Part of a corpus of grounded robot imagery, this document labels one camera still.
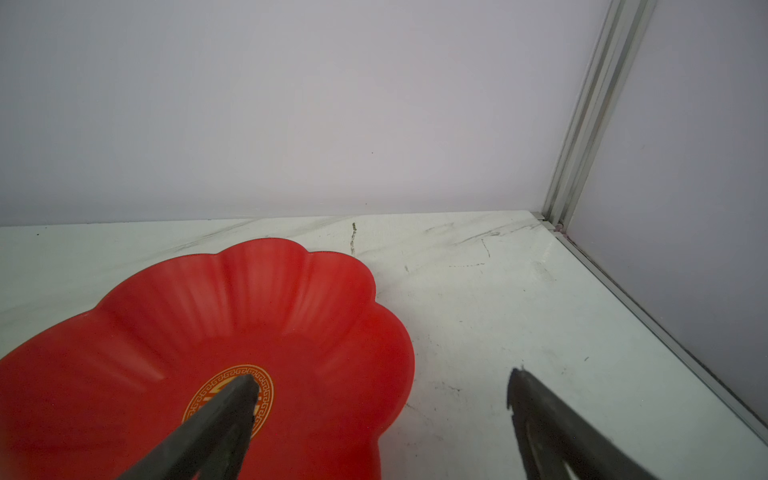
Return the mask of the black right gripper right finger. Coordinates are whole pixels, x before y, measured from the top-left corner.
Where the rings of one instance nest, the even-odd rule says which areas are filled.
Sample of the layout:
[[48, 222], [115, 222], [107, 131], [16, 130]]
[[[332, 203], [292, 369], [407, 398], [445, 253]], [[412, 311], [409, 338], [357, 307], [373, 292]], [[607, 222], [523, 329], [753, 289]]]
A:
[[532, 373], [511, 371], [506, 401], [527, 478], [654, 477]]

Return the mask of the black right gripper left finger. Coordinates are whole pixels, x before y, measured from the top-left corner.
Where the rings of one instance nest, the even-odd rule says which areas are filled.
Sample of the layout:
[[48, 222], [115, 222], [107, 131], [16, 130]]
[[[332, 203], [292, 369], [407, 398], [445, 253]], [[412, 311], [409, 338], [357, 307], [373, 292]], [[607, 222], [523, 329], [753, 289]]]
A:
[[258, 394], [252, 376], [234, 378], [120, 477], [236, 479], [249, 447]]

